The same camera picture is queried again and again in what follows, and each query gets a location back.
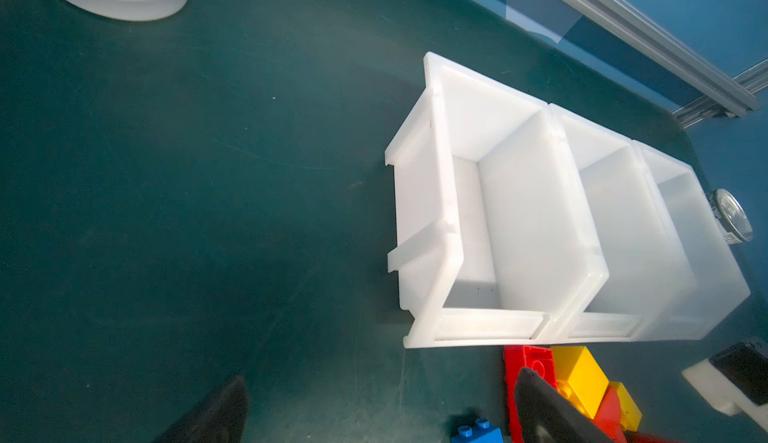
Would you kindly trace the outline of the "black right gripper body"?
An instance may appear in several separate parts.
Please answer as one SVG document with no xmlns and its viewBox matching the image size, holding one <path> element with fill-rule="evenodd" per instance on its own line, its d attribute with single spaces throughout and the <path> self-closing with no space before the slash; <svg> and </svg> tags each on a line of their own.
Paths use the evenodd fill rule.
<svg viewBox="0 0 768 443">
<path fill-rule="evenodd" d="M 767 403 L 767 343 L 743 340 L 711 356 L 709 362 L 752 403 Z"/>
</svg>

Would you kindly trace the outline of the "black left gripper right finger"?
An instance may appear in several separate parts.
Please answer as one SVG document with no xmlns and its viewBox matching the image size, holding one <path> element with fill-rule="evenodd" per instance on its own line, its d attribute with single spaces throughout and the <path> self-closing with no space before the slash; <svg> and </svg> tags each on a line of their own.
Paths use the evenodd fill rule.
<svg viewBox="0 0 768 443">
<path fill-rule="evenodd" d="M 604 442 L 611 439 L 534 370 L 524 367 L 514 389 L 522 441 Z"/>
</svg>

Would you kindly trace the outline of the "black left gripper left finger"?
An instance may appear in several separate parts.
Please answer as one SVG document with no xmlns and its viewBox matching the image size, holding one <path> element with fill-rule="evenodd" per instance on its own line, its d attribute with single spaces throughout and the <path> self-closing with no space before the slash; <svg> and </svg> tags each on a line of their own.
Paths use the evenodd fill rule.
<svg viewBox="0 0 768 443">
<path fill-rule="evenodd" d="M 157 443 L 242 441 L 249 411 L 243 375 L 233 375 L 159 435 Z"/>
</svg>

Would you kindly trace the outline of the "yellow large lego brick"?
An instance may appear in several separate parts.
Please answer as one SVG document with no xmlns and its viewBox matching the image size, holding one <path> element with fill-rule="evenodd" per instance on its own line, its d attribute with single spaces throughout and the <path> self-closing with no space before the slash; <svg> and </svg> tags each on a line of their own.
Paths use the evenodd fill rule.
<svg viewBox="0 0 768 443">
<path fill-rule="evenodd" d="M 558 393 L 592 420 L 603 401 L 609 379 L 586 346 L 551 349 Z"/>
</svg>

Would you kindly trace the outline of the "red tall lego brick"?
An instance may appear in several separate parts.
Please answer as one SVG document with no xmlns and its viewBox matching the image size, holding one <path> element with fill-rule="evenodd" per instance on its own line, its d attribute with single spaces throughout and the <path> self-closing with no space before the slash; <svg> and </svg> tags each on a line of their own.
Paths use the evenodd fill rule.
<svg viewBox="0 0 768 443">
<path fill-rule="evenodd" d="M 504 352 L 505 383 L 507 388 L 507 408 L 509 413 L 508 429 L 512 441 L 523 441 L 522 429 L 517 414 L 514 392 L 518 375 L 523 368 L 529 368 L 544 379 L 551 387 L 557 389 L 555 365 L 552 351 L 549 348 L 537 346 L 505 346 Z"/>
</svg>

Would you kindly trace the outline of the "blue small lego brick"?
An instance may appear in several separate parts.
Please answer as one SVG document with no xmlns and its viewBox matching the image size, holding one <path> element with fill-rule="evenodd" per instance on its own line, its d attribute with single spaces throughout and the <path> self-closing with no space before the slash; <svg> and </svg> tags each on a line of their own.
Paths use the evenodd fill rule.
<svg viewBox="0 0 768 443">
<path fill-rule="evenodd" d="M 501 430 L 488 419 L 478 418 L 473 425 L 462 425 L 451 437 L 452 443 L 503 443 Z"/>
</svg>

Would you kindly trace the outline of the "red lego brick small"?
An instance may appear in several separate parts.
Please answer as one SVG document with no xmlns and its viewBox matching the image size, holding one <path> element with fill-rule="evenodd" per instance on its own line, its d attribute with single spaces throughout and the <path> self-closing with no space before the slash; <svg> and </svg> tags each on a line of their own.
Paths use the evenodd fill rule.
<svg viewBox="0 0 768 443">
<path fill-rule="evenodd" d="M 592 422 L 615 443 L 626 443 L 621 425 L 622 409 L 618 393 L 608 386 Z"/>
</svg>

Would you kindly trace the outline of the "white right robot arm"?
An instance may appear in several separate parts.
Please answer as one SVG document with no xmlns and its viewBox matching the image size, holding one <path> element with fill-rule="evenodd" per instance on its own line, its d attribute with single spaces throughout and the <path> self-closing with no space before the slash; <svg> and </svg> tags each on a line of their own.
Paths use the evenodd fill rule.
<svg viewBox="0 0 768 443">
<path fill-rule="evenodd" d="M 682 372 L 684 379 L 716 411 L 746 414 L 767 431 L 767 343 L 750 338 Z"/>
</svg>

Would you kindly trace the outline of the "small yellow lego brick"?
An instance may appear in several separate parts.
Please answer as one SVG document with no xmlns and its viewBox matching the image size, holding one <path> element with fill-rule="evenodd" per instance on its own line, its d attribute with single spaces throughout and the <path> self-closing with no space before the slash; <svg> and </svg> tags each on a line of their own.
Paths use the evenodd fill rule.
<svg viewBox="0 0 768 443">
<path fill-rule="evenodd" d="M 610 382 L 609 386 L 617 394 L 621 408 L 620 424 L 624 431 L 637 432 L 642 421 L 643 414 L 630 395 L 625 385 L 621 382 Z"/>
</svg>

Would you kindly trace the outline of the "white right sorting bin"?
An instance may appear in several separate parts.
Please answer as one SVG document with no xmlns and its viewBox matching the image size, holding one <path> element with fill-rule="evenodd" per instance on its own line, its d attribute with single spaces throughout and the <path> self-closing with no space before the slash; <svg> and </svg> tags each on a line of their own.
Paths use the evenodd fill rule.
<svg viewBox="0 0 768 443">
<path fill-rule="evenodd" d="M 696 283 L 641 339 L 700 340 L 749 297 L 749 286 L 693 168 L 642 142 L 633 144 L 661 193 Z"/>
</svg>

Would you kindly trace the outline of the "white sorting bin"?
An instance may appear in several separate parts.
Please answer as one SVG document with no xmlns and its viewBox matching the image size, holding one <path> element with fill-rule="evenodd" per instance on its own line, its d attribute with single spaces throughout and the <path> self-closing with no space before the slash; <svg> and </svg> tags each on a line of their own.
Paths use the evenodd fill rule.
<svg viewBox="0 0 768 443">
<path fill-rule="evenodd" d="M 408 349 L 567 341 L 609 271 L 549 105 L 435 53 L 389 143 Z"/>
<path fill-rule="evenodd" d="M 572 342 L 645 341 L 695 287 L 670 213 L 636 142 L 560 106 L 608 268 L 569 327 Z"/>
<path fill-rule="evenodd" d="M 693 168 L 642 142 L 633 144 L 661 193 L 696 283 L 641 339 L 700 340 L 749 297 L 749 286 Z"/>
</svg>

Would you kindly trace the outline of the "white middle sorting bin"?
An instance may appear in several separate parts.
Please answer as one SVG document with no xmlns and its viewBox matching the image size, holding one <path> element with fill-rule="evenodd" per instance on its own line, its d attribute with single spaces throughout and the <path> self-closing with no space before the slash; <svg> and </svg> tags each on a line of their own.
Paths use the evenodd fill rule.
<svg viewBox="0 0 768 443">
<path fill-rule="evenodd" d="M 569 327 L 572 342 L 645 341 L 695 287 L 670 213 L 636 142 L 560 106 L 608 268 Z"/>
</svg>

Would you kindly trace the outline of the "white left sorting bin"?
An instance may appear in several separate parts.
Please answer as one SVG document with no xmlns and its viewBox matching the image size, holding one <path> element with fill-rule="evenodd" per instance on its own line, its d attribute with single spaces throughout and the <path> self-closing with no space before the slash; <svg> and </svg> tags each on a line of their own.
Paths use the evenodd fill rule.
<svg viewBox="0 0 768 443">
<path fill-rule="evenodd" d="M 609 271 L 549 105 L 435 53 L 389 143 L 408 349 L 567 341 Z"/>
</svg>

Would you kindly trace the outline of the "aluminium right frame post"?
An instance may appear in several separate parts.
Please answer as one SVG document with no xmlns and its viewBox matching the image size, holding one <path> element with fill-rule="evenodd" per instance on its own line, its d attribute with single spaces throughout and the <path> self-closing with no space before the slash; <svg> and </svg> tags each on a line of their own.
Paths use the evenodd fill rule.
<svg viewBox="0 0 768 443">
<path fill-rule="evenodd" d="M 673 116 L 681 127 L 687 130 L 707 119 L 738 118 L 759 111 L 763 105 L 757 94 L 767 89 L 767 60 L 764 59 L 736 75 L 732 82 L 746 93 L 745 101 L 728 95 L 712 97 L 704 94 L 675 110 Z"/>
</svg>

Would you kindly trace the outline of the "aluminium back frame bar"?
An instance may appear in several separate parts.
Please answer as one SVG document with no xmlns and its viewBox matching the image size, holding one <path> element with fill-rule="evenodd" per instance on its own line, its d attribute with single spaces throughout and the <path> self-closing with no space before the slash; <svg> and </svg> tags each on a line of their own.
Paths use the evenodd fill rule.
<svg viewBox="0 0 768 443">
<path fill-rule="evenodd" d="M 731 77 L 695 53 L 626 0 L 561 0 L 601 28 L 660 65 L 703 95 L 746 93 Z"/>
</svg>

